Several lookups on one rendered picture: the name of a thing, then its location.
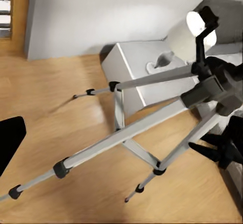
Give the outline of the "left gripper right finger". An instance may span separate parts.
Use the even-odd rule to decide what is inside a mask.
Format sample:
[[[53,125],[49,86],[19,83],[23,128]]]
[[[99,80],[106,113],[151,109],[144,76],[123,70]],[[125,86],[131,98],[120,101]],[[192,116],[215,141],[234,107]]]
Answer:
[[[227,126],[227,134],[233,145],[243,155],[243,117],[232,115]]]

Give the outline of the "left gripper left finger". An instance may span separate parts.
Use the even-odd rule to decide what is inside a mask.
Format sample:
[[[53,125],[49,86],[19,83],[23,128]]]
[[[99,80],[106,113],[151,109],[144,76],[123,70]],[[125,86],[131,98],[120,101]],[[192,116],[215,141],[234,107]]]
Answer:
[[[22,116],[0,121],[0,177],[25,136]]]

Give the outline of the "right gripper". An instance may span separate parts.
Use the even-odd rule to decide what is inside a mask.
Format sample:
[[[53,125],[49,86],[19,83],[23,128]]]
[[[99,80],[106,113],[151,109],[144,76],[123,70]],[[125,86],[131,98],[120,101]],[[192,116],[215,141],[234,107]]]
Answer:
[[[243,164],[243,155],[239,152],[237,147],[231,143],[229,135],[227,134],[227,127],[224,129],[222,135],[211,134],[211,131],[209,131],[201,140],[215,145],[217,149],[196,145],[196,143],[189,143],[189,146],[214,162],[218,162],[219,168],[225,170],[231,161]]]

